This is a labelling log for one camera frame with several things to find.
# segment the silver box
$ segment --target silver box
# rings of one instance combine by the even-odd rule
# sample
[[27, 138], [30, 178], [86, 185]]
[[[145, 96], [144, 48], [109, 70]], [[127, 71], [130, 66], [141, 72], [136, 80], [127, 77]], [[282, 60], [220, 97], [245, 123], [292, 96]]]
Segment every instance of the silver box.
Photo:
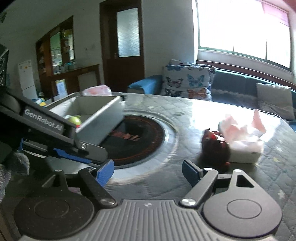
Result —
[[82, 96], [77, 92], [46, 107], [61, 117], [80, 115], [77, 136], [94, 145], [99, 145], [124, 118], [124, 102], [117, 96]]

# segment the sofa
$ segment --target sofa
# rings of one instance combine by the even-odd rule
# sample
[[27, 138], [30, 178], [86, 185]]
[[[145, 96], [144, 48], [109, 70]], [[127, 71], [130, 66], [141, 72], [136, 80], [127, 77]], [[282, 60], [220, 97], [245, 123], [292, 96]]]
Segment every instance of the sofa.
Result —
[[[159, 95], [162, 82], [162, 75], [153, 75], [130, 84], [127, 92]], [[257, 102], [257, 83], [280, 86], [280, 84], [254, 76], [216, 69], [211, 86], [212, 101], [252, 109], [259, 108]], [[291, 94], [294, 114], [296, 114], [296, 91], [291, 90]], [[289, 124], [296, 131], [296, 121], [290, 121]]]

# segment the gray glove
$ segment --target gray glove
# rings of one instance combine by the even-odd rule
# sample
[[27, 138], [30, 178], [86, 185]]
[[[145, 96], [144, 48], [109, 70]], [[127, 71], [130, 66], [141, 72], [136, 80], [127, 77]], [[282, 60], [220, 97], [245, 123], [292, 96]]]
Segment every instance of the gray glove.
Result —
[[30, 163], [26, 155], [18, 150], [12, 151], [0, 164], [0, 202], [4, 198], [5, 188], [11, 178], [11, 172], [20, 175], [29, 174]]

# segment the black device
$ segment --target black device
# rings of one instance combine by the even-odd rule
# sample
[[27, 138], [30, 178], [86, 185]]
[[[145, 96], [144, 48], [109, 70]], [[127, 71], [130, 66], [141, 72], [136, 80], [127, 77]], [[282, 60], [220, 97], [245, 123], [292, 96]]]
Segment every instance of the black device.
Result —
[[[185, 160], [182, 171], [193, 188], [177, 205], [173, 200], [118, 204], [95, 180], [98, 169], [50, 174], [15, 208], [20, 240], [275, 240], [281, 209], [242, 170], [218, 174]], [[213, 195], [222, 187], [228, 190]]]
[[[58, 148], [97, 164], [106, 161], [104, 148], [77, 139], [74, 124], [7, 88], [6, 48], [1, 56], [0, 141], [15, 150], [25, 139], [33, 152], [59, 157]], [[53, 172], [22, 199], [14, 212], [20, 240], [275, 240], [281, 209], [242, 170], [222, 175], [184, 161], [182, 172], [193, 188], [178, 205], [173, 200], [122, 200], [118, 205], [96, 179], [103, 166], [106, 162], [75, 175]], [[79, 187], [81, 194], [69, 186]], [[213, 195], [220, 187], [228, 190]]]

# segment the butterfly pillow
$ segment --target butterfly pillow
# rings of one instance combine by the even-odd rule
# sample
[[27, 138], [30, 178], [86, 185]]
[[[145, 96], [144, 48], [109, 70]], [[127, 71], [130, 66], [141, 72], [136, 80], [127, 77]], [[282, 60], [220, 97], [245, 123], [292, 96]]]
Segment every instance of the butterfly pillow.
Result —
[[210, 75], [210, 85], [213, 84], [213, 81], [214, 81], [214, 78], [215, 78], [215, 74], [216, 74], [216, 68], [214, 66], [211, 66], [211, 65], [207, 65], [207, 64], [194, 64], [194, 63], [189, 63], [189, 62], [186, 62], [186, 61], [180, 61], [180, 60], [175, 60], [175, 59], [171, 59], [170, 60], [170, 64], [171, 65], [180, 65], [180, 66], [199, 66], [199, 67], [207, 67], [209, 68], [209, 75]]
[[211, 100], [209, 69], [200, 66], [165, 66], [163, 68], [163, 85], [160, 94]]

